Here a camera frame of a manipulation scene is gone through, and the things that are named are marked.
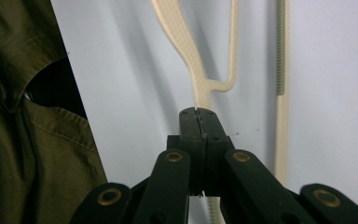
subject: metal rivet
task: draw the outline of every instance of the metal rivet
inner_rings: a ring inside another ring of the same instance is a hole
[[[234,160],[242,162],[246,162],[251,159],[251,157],[244,152],[236,152],[232,154],[232,157],[234,158]]]
[[[107,206],[118,202],[121,198],[119,189],[106,189],[98,195],[98,204]]]
[[[313,196],[322,204],[329,207],[339,207],[341,200],[334,194],[324,189],[316,189],[313,191]]]
[[[179,152],[170,152],[167,154],[167,156],[165,156],[165,159],[167,159],[167,161],[181,161],[182,158],[183,155]]]

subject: green cloth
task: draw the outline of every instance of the green cloth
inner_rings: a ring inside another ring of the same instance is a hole
[[[0,224],[68,223],[106,177],[86,119],[23,97],[66,57],[47,0],[0,0]]]

